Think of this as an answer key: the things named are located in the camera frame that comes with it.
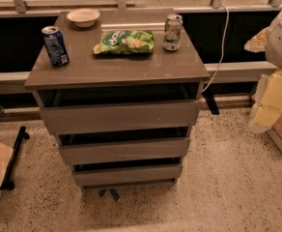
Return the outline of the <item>grey top drawer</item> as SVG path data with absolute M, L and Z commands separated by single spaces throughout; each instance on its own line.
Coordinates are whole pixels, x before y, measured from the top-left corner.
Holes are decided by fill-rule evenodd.
M 185 127 L 196 123 L 198 101 L 141 102 L 41 108 L 51 134 Z

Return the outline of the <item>green chip bag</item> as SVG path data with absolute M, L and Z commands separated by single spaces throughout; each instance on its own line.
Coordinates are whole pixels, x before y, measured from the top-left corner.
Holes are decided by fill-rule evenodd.
M 105 33 L 93 52 L 98 54 L 147 54 L 155 46 L 151 31 L 119 30 Z

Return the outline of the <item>grey drawer cabinet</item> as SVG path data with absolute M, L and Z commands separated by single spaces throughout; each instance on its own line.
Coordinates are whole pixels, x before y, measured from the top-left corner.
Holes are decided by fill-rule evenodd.
M 26 89 L 33 93 L 40 109 L 141 102 L 200 103 L 201 91 L 209 74 L 188 35 L 182 36 L 179 50 L 170 52 L 163 48 L 164 21 L 168 14 L 166 10 L 104 11 L 89 29 L 76 27 L 69 22 L 65 14 L 60 14 L 56 24 L 63 32 L 70 61 L 64 67 L 54 68 L 46 52 L 41 52 L 25 82 Z M 93 48 L 104 33 L 119 30 L 152 31 L 155 39 L 153 53 L 94 54 Z M 55 137 L 60 147 L 163 138 L 190 139 L 194 125 L 74 134 L 49 133 Z M 182 164 L 185 156 L 67 166 L 72 175 L 73 172 Z M 174 183 L 177 179 L 85 187 L 103 189 L 125 185 Z

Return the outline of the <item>white green soda can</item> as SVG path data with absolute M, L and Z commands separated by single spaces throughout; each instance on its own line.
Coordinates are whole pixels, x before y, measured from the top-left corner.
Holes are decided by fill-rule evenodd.
M 169 14 L 164 26 L 163 48 L 176 51 L 180 48 L 183 17 L 179 14 Z

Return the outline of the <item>grey middle drawer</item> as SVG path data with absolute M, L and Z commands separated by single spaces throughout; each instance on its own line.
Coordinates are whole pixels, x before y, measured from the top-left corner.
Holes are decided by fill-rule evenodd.
M 66 164 L 147 160 L 185 156 L 189 143 L 187 137 L 163 138 L 60 146 L 59 152 Z

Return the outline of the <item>white bowl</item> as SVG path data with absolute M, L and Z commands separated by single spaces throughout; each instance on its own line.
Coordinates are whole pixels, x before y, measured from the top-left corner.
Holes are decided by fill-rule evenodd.
M 67 14 L 67 19 L 80 28 L 88 28 L 95 24 L 100 12 L 95 9 L 76 9 Z

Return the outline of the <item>black bracket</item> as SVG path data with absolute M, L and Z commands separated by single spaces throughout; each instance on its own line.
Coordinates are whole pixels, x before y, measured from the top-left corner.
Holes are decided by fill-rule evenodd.
M 219 109 L 214 99 L 213 93 L 211 91 L 203 92 L 203 97 L 206 100 L 209 110 L 211 111 L 212 115 L 218 115 Z

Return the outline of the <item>blue soda can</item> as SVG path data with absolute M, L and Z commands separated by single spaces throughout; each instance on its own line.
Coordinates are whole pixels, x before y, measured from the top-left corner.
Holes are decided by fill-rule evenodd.
M 42 38 L 51 64 L 54 67 L 65 66 L 70 59 L 60 29 L 56 26 L 45 26 L 42 29 Z

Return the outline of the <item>grey bottom drawer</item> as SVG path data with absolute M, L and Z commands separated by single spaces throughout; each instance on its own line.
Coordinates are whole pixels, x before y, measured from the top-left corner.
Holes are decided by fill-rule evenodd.
M 181 176 L 182 169 L 183 166 L 181 164 L 166 164 L 102 171 L 86 171 L 84 173 L 73 172 L 72 177 L 75 183 L 80 187 L 107 186 L 177 179 Z

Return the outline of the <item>black stand leg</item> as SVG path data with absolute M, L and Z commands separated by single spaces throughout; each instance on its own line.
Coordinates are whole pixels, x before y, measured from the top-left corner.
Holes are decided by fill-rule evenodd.
M 30 135 L 26 131 L 26 127 L 21 126 L 19 131 L 18 131 L 16 140 L 14 142 L 12 157 L 10 158 L 6 173 L 4 175 L 4 179 L 3 179 L 2 184 L 0 186 L 0 190 L 12 190 L 12 189 L 14 189 L 14 182 L 11 180 L 11 175 L 12 175 L 13 168 L 14 168 L 14 162 L 15 162 L 17 154 L 19 152 L 22 140 L 23 139 L 29 139 L 29 138 L 30 138 Z

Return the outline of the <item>grey drawer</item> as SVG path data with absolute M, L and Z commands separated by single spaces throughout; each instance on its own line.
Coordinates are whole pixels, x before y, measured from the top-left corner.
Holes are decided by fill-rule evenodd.
M 147 160 L 185 156 L 189 143 L 187 137 L 163 138 L 60 146 L 59 152 L 66 164 Z
M 84 173 L 73 172 L 72 177 L 75 183 L 80 187 L 107 186 L 177 179 L 181 176 L 182 169 L 183 166 L 181 164 L 166 164 L 102 171 L 86 171 Z
M 51 134 L 185 127 L 196 123 L 198 101 L 141 102 L 41 108 Z

